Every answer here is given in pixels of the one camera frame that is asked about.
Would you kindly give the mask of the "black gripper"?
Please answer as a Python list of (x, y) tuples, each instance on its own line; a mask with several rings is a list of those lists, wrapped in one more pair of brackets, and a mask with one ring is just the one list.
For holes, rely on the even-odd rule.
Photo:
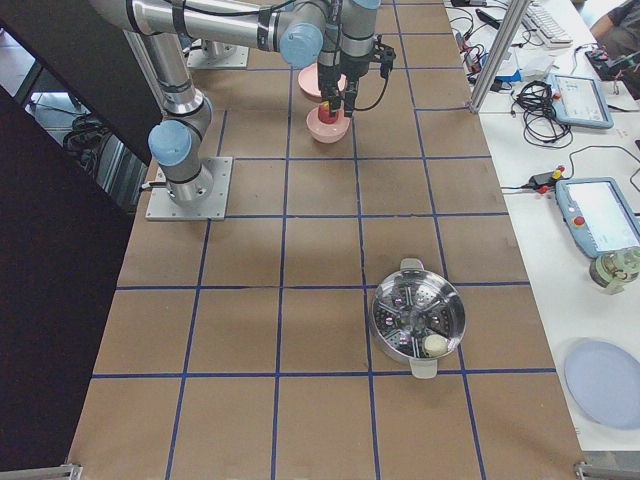
[[(328, 101), (333, 109), (341, 107), (341, 97), (339, 95), (338, 82), (341, 77), (338, 65), (325, 65), (318, 63), (318, 88), (321, 99)], [(347, 80), (346, 88), (343, 92), (343, 110), (345, 117), (352, 117), (356, 110), (356, 99), (358, 96), (359, 81)]]
[(345, 93), (357, 93), (359, 80), (371, 63), (379, 64), (380, 77), (388, 81), (396, 59), (395, 50), (381, 37), (342, 38), (342, 74), (346, 77)]

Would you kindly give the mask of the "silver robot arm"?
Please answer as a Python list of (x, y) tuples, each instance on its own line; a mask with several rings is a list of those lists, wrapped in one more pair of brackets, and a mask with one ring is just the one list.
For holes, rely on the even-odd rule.
[(338, 82), (341, 78), (339, 66), (342, 1), (331, 1), (328, 20), (325, 25), (323, 47), (318, 57), (318, 88), (321, 106), (318, 118), (327, 124), (337, 121), (341, 107)]
[(202, 158), (212, 104), (192, 68), (243, 68), (253, 48), (277, 52), (295, 69), (313, 66), (321, 104), (310, 121), (334, 127), (357, 111), (360, 79), (373, 63), (383, 79), (396, 58), (376, 34), (377, 1), (95, 1), (94, 10), (127, 37), (163, 119), (148, 145), (163, 175), (153, 218), (222, 218), (232, 161)]

